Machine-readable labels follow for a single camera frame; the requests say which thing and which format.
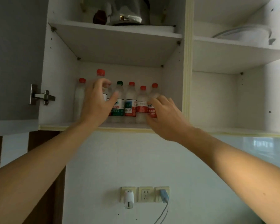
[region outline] gray cable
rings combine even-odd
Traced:
[[[166,207],[164,208],[162,214],[160,215],[160,217],[157,219],[157,221],[156,221],[154,224],[156,224],[156,223],[159,221],[159,219],[162,217],[162,215],[164,214],[164,212],[165,212],[165,210],[166,210]]]
[[[167,212],[166,212],[166,215],[165,215],[165,217],[163,218],[163,220],[161,221],[160,224],[162,224],[162,223],[164,222],[164,220],[165,220],[165,218],[166,218],[166,216],[167,216],[167,214],[168,214],[168,211],[169,211],[169,204],[168,204],[168,202],[167,202]]]

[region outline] power cord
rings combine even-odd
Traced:
[[[166,214],[165,214],[165,217],[164,217],[163,220],[160,222],[160,224],[162,224],[162,223],[164,222],[165,218],[167,217],[167,214],[168,214],[168,211],[169,211],[169,204],[168,204],[168,202],[169,202],[169,196],[168,196],[166,190],[161,189],[161,190],[160,190],[160,196],[161,196],[161,198],[162,198],[163,203],[167,203],[167,204],[166,204],[166,207],[164,208],[162,214],[160,215],[160,217],[157,219],[157,221],[156,221],[154,224],[156,224],[156,223],[160,220],[160,218],[162,217],[162,215],[164,214],[164,212],[165,212],[165,210],[166,210],[166,208],[167,208],[167,212],[166,212]]]

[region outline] cabinet door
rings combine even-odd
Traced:
[[[38,129],[48,0],[0,0],[0,135]]]

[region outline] electrical outlet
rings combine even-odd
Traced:
[[[168,187],[156,187],[156,203],[162,203],[162,198],[161,198],[161,195],[160,195],[160,190],[161,189],[165,189],[168,196],[169,196],[169,199],[170,199],[170,189],[169,189],[169,186]]]
[[[138,188],[138,202],[153,202],[155,199],[155,190],[153,187]]]
[[[134,193],[134,202],[136,202],[136,191],[137,188],[136,187],[121,187],[121,192],[120,192],[120,202],[123,203],[123,198],[124,198],[124,192],[126,191],[133,191]]]

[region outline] person's right arm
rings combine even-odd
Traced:
[[[147,116],[147,123],[158,135],[198,156],[267,224],[280,224],[279,167],[191,126],[170,98],[150,103],[158,117]]]

